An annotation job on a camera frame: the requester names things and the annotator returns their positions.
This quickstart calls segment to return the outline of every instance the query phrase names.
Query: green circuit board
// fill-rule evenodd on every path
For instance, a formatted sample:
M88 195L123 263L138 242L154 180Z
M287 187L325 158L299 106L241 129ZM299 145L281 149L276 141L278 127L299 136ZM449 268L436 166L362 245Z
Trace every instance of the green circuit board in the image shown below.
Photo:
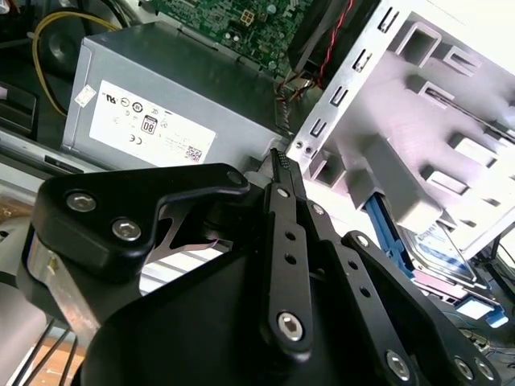
M153 0L156 10L274 75L290 71L286 50L315 0Z

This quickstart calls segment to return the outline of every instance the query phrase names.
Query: gray metal casing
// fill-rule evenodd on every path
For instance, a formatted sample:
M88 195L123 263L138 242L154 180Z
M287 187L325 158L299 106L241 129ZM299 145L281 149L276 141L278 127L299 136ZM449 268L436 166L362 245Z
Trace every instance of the gray metal casing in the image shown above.
M98 94L81 108L75 97L106 80L216 132L206 163L244 170L282 147L275 130L273 84L245 66L157 22L84 38L63 138L63 149L110 169L152 167L93 140Z

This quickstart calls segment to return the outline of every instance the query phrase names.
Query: silver screw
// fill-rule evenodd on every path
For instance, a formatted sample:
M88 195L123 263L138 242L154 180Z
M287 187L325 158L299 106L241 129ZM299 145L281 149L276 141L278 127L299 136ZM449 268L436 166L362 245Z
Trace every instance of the silver screw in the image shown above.
M410 368L408 368L408 365L402 360L398 353L388 350L386 352L386 363L400 380L410 380Z
M142 230L134 221L117 220L113 224L113 233L124 241L135 241L142 235Z
M285 199L287 199L288 197L290 197L290 193L288 193L287 191L285 191L284 189L282 189L281 187L279 189L277 189L277 193L279 193L282 197L284 197Z
M91 195L85 193L72 193L66 199L66 204L74 211L86 213L97 207L97 202Z
M313 209L315 210L317 215L322 216L325 213L325 211L323 211L323 208L320 205L318 205L317 203L313 204Z
M279 315L277 324L289 340L297 342L303 337L303 325L293 314L283 312Z
M480 361L479 358L476 358L476 366L480 369L481 374L487 377L488 380L494 380L493 372L490 368Z
M361 245L363 245L364 247L368 247L370 244L369 244L369 241L367 239L365 239L362 235L358 235L357 237L357 240L360 242Z
M455 358L454 363L458 367L459 372L461 372L465 378L467 378L468 380L474 379L474 373L463 360L461 360L460 358Z

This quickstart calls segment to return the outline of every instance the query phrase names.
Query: mounting hole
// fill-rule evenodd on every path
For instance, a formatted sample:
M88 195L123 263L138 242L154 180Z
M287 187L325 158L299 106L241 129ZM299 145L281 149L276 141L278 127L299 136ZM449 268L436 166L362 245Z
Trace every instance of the mounting hole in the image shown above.
M241 176L236 171L228 171L227 177L229 177L229 179L237 185L241 185L243 183Z
M284 256L285 260L290 263L291 265L295 265L297 264L297 259L295 259L293 256L291 255L285 255Z
M372 295L370 295L370 292L365 287L360 287L360 292L366 298L370 298L370 296L372 296Z
M291 232L286 232L285 234L286 234L286 238L287 238L288 240L292 240L292 241L297 240L297 237L295 237L295 235L294 235L293 233L291 233Z

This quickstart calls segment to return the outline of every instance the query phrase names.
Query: white label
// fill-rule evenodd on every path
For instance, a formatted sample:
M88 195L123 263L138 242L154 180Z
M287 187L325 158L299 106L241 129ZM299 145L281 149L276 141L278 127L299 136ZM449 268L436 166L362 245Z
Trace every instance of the white label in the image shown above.
M156 166L204 162L216 133L105 80L89 136Z
M84 108L96 94L97 92L93 90L91 86L89 86L89 84L86 84L84 88L79 92L79 94L75 97L75 102L77 102L80 107Z

